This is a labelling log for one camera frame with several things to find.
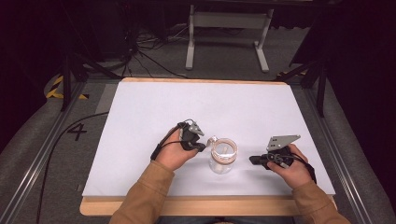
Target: gray carpet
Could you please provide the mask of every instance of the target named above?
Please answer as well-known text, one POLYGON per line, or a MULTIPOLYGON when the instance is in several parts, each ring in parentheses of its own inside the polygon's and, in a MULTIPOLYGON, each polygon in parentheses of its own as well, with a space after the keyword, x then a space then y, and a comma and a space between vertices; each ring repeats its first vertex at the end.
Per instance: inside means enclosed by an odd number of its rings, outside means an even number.
MULTIPOLYGON (((174 73, 191 78, 270 80, 275 78, 277 73, 290 70, 289 62, 306 32, 307 30, 301 29, 269 31, 264 44, 264 53, 270 67, 270 72, 267 74, 261 72, 255 51, 252 48, 252 42, 256 40, 256 36, 260 35, 260 32, 256 31, 244 30, 237 35, 230 35, 220 30, 203 30, 195 38, 195 60, 191 71, 184 69, 187 53, 185 39, 180 39, 160 49, 144 52, 174 73)), ((146 57, 136 55, 136 58, 149 70, 150 75, 137 59, 133 58, 129 63, 129 69, 126 69, 124 73, 125 76, 175 77, 146 57)), ((114 72, 120 75, 122 70, 121 68, 114 72)), ((299 77, 294 77, 290 82, 299 79, 299 77)), ((89 94, 90 98, 76 101, 63 129, 85 116, 107 111, 116 86, 117 83, 114 80, 107 80, 100 74, 92 74, 82 91, 84 94, 89 94)), ((334 199, 339 212, 346 216, 351 223, 359 223, 339 174, 334 169, 328 144, 319 128, 317 119, 315 119, 316 112, 310 107, 306 90, 302 90, 298 85, 292 85, 292 90, 333 182, 337 193, 334 199)), ((48 99, 48 102, 26 122, 0 155, 0 211, 5 211, 12 195, 21 183, 24 173, 59 115, 61 106, 61 99, 48 99)), ((348 171, 356 183, 356 188, 372 223, 396 223, 388 197, 361 152, 360 145, 337 103, 330 84, 326 89, 324 110, 325 121, 336 145, 343 154, 348 171)), ((105 122, 106 116, 83 120, 81 124, 84 125, 84 130, 87 132, 83 133, 78 141, 76 141, 74 133, 66 133, 61 138, 50 161, 40 223, 108 222, 109 217, 84 217, 78 211, 82 199, 81 187, 87 180, 105 122)), ((35 223, 42 175, 43 172, 27 196, 14 223, 35 223)), ((299 218, 296 218, 296 221, 297 223, 301 222, 299 218)))

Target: hand-mounted device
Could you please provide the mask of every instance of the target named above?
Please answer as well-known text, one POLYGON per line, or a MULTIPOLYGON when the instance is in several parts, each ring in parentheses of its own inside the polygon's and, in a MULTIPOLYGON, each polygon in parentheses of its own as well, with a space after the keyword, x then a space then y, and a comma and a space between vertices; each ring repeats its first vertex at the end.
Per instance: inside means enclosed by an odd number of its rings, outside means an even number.
POLYGON ((312 179, 315 181, 315 183, 317 183, 315 169, 309 163, 303 160, 303 158, 291 153, 290 148, 288 147, 288 144, 294 142, 300 137, 301 136, 299 134, 273 136, 270 138, 268 143, 268 153, 262 154, 261 156, 251 156, 249 157, 249 160, 253 165, 262 165, 266 170, 271 170, 267 165, 268 161, 273 161, 285 169, 289 168, 294 161, 299 161, 305 165, 312 179))
POLYGON ((186 119, 183 122, 178 123, 175 128, 169 131, 169 133, 154 149, 150 158, 152 160, 155 160, 164 147, 173 143, 180 143, 184 150, 198 149, 199 152, 202 152, 206 148, 206 146, 205 144, 197 143, 197 141, 200 139, 199 135, 204 136, 204 133, 202 132, 198 124, 192 119, 186 119), (180 129, 179 141, 169 142, 164 145, 163 143, 166 141, 166 139, 168 139, 168 137, 177 129, 180 129))

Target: person's right hand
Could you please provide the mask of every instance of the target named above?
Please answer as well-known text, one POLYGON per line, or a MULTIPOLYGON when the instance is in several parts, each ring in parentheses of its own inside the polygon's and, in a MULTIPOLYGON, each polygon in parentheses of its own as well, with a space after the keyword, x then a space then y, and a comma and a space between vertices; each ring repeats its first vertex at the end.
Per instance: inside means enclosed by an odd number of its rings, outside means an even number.
MULTIPOLYGON (((289 148, 291 153, 300 156, 305 162, 308 162, 306 156, 297 148, 297 146, 289 144, 289 148)), ((286 169, 278 166, 272 161, 269 161, 267 165, 272 171, 282 176, 286 184, 288 184, 292 189, 296 189, 312 180, 312 177, 305 168, 305 165, 300 161, 294 161, 293 164, 286 169)))

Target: sleeve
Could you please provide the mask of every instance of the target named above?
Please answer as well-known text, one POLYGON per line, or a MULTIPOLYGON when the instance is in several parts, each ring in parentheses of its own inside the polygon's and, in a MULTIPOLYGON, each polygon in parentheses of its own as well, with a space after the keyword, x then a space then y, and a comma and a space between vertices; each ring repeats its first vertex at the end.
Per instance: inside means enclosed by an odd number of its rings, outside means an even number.
POLYGON ((306 223, 344 224, 350 223, 341 216, 332 200, 314 181, 292 191, 294 201, 306 223))
POLYGON ((110 224, 154 223, 163 209, 174 176, 160 163, 151 161, 113 214, 110 224))

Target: person's left hand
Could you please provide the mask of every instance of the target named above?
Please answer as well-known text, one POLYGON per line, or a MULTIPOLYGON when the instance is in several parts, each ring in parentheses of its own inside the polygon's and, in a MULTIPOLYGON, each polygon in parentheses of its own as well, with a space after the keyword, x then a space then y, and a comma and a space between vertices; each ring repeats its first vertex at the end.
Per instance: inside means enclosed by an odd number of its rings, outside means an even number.
MULTIPOLYGON (((179 141, 180 129, 172 133, 163 143, 179 141)), ((161 163, 172 171, 180 168, 187 160, 193 158, 198 153, 198 149, 184 150, 180 143, 171 143, 165 146, 158 154, 155 161, 161 163)))

